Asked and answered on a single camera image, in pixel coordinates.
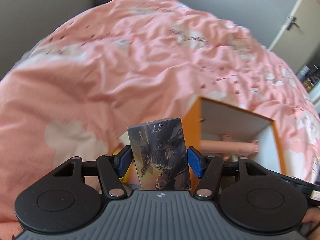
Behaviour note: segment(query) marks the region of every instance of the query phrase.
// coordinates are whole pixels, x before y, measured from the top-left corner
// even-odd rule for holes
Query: pink cylinder
[[[259,147],[256,143],[201,140],[200,151],[201,153],[239,154],[246,156],[259,152]]]

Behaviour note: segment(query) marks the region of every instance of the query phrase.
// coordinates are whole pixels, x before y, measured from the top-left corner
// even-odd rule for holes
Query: door
[[[297,73],[320,45],[320,0],[298,0],[269,50]]]

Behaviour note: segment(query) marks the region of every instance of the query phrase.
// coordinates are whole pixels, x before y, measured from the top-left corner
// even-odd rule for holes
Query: door handle
[[[287,31],[290,31],[293,25],[295,25],[295,26],[297,26],[298,28],[300,28],[300,26],[296,23],[296,20],[297,20],[297,18],[296,18],[295,16],[293,16],[293,17],[291,18],[291,21],[290,21],[290,23],[289,23],[289,25],[288,25],[288,27],[287,27]]]

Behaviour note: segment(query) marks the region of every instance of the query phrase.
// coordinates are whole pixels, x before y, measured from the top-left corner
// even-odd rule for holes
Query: open box
[[[198,97],[182,119],[186,147],[200,150],[200,140],[220,141],[231,135],[234,141],[258,140],[259,152],[248,157],[263,167],[286,175],[284,154],[275,121],[267,117],[205,97]],[[190,172],[193,189],[198,180]]]

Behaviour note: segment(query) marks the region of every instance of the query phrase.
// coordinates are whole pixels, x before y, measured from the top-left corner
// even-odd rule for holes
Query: pink comforter
[[[0,239],[21,230],[17,195],[53,167],[112,152],[129,125],[183,117],[195,95],[275,119],[289,173],[315,180],[319,118],[283,60],[176,0],[113,0],[63,24],[0,83]]]

